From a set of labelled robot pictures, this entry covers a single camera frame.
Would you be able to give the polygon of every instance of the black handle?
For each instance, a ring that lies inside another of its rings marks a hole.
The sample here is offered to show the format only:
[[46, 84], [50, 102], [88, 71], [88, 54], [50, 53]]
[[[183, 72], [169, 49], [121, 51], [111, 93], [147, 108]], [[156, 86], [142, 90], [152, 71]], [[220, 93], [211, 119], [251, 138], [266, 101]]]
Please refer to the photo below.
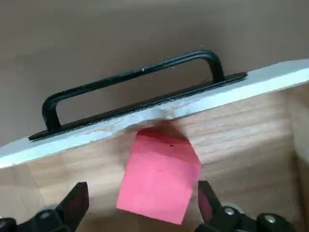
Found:
[[88, 93], [93, 90], [111, 86], [117, 83], [121, 83], [123, 81], [128, 81], [149, 73], [154, 73], [156, 71], [182, 64], [194, 59], [204, 59], [208, 62], [214, 83], [219, 83], [225, 80], [220, 60], [216, 54], [214, 54], [210, 50], [190, 52], [182, 56], [171, 58], [160, 63], [152, 64], [135, 71], [111, 76], [109, 78], [105, 78], [83, 86], [71, 88], [60, 93], [53, 94], [45, 100], [42, 107], [42, 114], [45, 124], [47, 126], [47, 130], [49, 132], [56, 132], [61, 129], [59, 118], [56, 112], [56, 106], [62, 100]]

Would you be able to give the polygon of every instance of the red sticky note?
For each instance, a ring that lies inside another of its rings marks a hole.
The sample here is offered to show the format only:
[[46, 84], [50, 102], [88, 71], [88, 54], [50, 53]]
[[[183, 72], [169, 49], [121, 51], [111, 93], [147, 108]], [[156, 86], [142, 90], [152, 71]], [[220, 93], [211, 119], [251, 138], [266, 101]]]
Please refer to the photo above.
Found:
[[200, 169], [186, 139], [142, 130], [131, 150], [117, 208], [181, 224]]

